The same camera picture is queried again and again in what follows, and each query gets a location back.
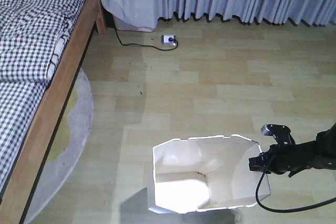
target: gray rug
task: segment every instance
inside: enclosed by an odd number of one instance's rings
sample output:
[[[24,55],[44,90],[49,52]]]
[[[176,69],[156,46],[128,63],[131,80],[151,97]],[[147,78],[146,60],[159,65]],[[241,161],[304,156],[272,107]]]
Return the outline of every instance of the gray rug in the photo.
[[[71,174],[84,150],[92,118],[91,86],[80,69],[24,224],[30,223],[45,208]]]

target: gray and white checkered sheet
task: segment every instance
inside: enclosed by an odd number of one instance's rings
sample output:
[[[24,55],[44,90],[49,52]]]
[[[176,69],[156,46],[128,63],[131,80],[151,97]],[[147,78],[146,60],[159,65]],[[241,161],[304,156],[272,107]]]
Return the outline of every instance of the gray and white checkered sheet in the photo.
[[[84,1],[0,0],[0,81],[50,81]]]
[[[45,83],[0,82],[0,191],[45,89]]]

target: electrical outlet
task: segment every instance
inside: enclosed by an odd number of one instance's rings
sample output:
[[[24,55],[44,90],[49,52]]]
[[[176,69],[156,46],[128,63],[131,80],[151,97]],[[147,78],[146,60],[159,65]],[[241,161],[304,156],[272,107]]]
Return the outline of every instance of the electrical outlet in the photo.
[[[176,35],[162,35],[161,42],[166,45],[175,45]]]

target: black robotic arm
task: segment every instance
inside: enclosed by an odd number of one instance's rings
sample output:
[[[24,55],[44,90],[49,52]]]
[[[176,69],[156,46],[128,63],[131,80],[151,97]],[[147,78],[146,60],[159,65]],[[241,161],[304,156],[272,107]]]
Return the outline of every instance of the black robotic arm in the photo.
[[[336,202],[336,197],[329,200],[299,208],[272,209],[264,206],[258,198],[258,191],[266,173],[284,174],[289,177],[305,169],[336,170],[336,123],[327,131],[317,134],[311,142],[296,144],[290,135],[290,129],[284,125],[265,124],[261,131],[264,135],[273,136],[277,144],[271,145],[267,152],[257,157],[249,158],[249,168],[252,171],[263,172],[256,189],[256,200],[262,208],[279,213],[299,212],[321,207]]]

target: white box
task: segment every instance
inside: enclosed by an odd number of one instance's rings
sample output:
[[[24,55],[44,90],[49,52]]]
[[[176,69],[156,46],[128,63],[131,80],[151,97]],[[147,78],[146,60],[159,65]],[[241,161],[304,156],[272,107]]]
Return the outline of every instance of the white box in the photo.
[[[250,207],[261,172],[251,172],[257,142],[240,135],[172,139],[153,147],[148,209],[157,213]],[[267,176],[259,198],[270,195]]]

